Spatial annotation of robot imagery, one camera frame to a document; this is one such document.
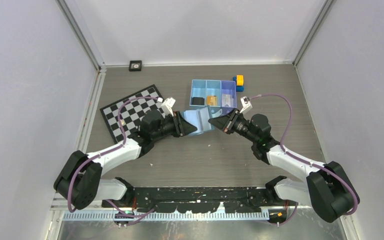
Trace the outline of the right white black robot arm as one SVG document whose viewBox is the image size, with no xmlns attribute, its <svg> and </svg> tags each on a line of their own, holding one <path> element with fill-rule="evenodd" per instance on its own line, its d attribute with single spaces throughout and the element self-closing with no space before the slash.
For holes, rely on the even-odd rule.
<svg viewBox="0 0 384 240">
<path fill-rule="evenodd" d="M 225 134 L 236 133 L 251 141 L 251 150 L 258 160 L 299 179 L 293 181 L 278 176 L 267 182 L 265 198 L 271 205 L 289 200 L 310 206 L 328 223 L 356 210 L 360 198 L 342 166 L 335 161 L 313 161 L 290 151 L 272 137 L 272 128 L 265 115 L 255 114 L 247 120 L 234 108 L 208 122 Z"/>
</svg>

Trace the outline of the black white chessboard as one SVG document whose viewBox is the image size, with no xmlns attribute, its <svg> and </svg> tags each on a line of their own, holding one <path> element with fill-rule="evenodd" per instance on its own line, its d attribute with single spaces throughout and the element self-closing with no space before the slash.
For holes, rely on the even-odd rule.
<svg viewBox="0 0 384 240">
<path fill-rule="evenodd" d="M 139 126 L 146 112 L 161 109 L 157 98 L 162 98 L 156 85 L 152 84 L 113 103 L 100 108 L 100 113 L 115 144 L 123 141 L 124 136 L 120 128 L 120 120 L 124 120 L 123 129 L 129 136 L 131 131 Z"/>
</svg>

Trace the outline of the clear item in tray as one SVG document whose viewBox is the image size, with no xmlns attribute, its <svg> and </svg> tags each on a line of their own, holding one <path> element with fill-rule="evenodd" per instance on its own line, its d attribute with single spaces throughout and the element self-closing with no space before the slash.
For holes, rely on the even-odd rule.
<svg viewBox="0 0 384 240">
<path fill-rule="evenodd" d="M 234 98 L 231 94 L 222 94 L 221 105 L 223 107 L 232 107 L 234 105 Z"/>
</svg>

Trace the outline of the small black square box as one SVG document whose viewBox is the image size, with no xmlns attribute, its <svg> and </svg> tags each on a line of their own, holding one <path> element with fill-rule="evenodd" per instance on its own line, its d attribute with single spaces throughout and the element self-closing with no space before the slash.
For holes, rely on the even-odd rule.
<svg viewBox="0 0 384 240">
<path fill-rule="evenodd" d="M 128 70 L 130 72 L 140 72 L 142 70 L 143 62 L 141 60 L 131 60 L 129 62 Z"/>
</svg>

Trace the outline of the orange card in tray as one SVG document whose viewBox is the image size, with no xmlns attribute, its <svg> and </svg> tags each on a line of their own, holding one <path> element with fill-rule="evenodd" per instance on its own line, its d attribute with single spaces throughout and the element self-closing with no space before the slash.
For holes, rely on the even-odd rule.
<svg viewBox="0 0 384 240">
<path fill-rule="evenodd" d="M 216 95 L 208 95 L 206 97 L 206 104 L 208 106 L 217 106 L 218 105 L 218 97 Z"/>
</svg>

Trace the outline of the blue and orange toy block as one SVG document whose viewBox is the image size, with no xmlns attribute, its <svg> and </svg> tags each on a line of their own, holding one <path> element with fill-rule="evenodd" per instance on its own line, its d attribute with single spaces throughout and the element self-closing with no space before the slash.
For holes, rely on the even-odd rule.
<svg viewBox="0 0 384 240">
<path fill-rule="evenodd" d="M 244 76 L 243 75 L 236 75 L 232 78 L 232 80 L 235 82 L 235 90 L 236 92 L 243 92 L 244 87 Z"/>
</svg>

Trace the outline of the blue compartment organizer tray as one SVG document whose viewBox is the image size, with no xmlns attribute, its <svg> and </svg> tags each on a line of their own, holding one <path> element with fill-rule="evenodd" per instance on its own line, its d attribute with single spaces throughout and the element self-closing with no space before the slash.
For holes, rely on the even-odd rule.
<svg viewBox="0 0 384 240">
<path fill-rule="evenodd" d="M 233 106 L 222 106 L 222 94 L 229 94 L 233 97 Z M 218 105 L 207 105 L 207 96 L 217 96 Z M 192 97 L 202 97 L 205 99 L 205 105 L 191 105 Z M 213 108 L 232 109 L 237 107 L 236 84 L 232 80 L 214 80 L 214 79 L 193 79 L 191 82 L 189 106 L 191 108 L 200 108 L 210 106 Z"/>
</svg>

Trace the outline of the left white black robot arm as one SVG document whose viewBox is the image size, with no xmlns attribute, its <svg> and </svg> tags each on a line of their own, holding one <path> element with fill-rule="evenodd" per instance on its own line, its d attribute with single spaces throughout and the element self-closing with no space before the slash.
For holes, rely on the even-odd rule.
<svg viewBox="0 0 384 240">
<path fill-rule="evenodd" d="M 53 188 L 68 203 L 69 211 L 82 210 L 93 201 L 110 201 L 128 207 L 135 198 L 134 187 L 121 177 L 102 179 L 110 170 L 146 155 L 167 136 L 185 137 L 197 131 L 179 111 L 163 116 L 151 110 L 139 126 L 119 144 L 86 154 L 74 151 L 57 176 Z"/>
</svg>

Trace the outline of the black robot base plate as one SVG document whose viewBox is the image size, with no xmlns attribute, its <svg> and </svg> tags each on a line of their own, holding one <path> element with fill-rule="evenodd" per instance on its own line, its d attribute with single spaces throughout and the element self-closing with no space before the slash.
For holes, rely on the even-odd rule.
<svg viewBox="0 0 384 240">
<path fill-rule="evenodd" d="M 226 213 L 257 213 L 261 207 L 292 207 L 291 200 L 269 196 L 264 187 L 134 187 L 121 200 L 112 200 L 117 207 L 134 209 L 140 213 L 185 214 L 214 213 L 220 207 Z"/>
</svg>

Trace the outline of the black item in tray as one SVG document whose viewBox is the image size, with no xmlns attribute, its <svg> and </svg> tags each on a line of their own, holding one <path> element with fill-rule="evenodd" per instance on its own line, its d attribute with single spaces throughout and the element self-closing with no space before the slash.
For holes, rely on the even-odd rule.
<svg viewBox="0 0 384 240">
<path fill-rule="evenodd" d="M 205 99 L 203 97 L 192 97 L 191 99 L 192 106 L 204 106 Z"/>
</svg>

